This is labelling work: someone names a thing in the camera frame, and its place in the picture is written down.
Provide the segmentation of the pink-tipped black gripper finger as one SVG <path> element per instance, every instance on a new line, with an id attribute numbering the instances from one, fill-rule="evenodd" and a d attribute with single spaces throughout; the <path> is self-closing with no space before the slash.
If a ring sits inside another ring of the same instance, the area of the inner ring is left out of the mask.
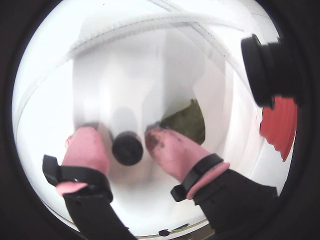
<path id="1" fill-rule="evenodd" d="M 145 145 L 158 165 L 179 182 L 170 191 L 173 199 L 192 200 L 217 232 L 256 220 L 278 200 L 276 187 L 232 170 L 219 155 L 174 130 L 150 128 Z"/>
<path id="2" fill-rule="evenodd" d="M 67 211 L 87 240 L 133 240 L 111 206 L 110 160 L 100 133 L 81 127 L 66 142 L 62 164 L 44 155 L 42 172 L 63 197 Z"/>

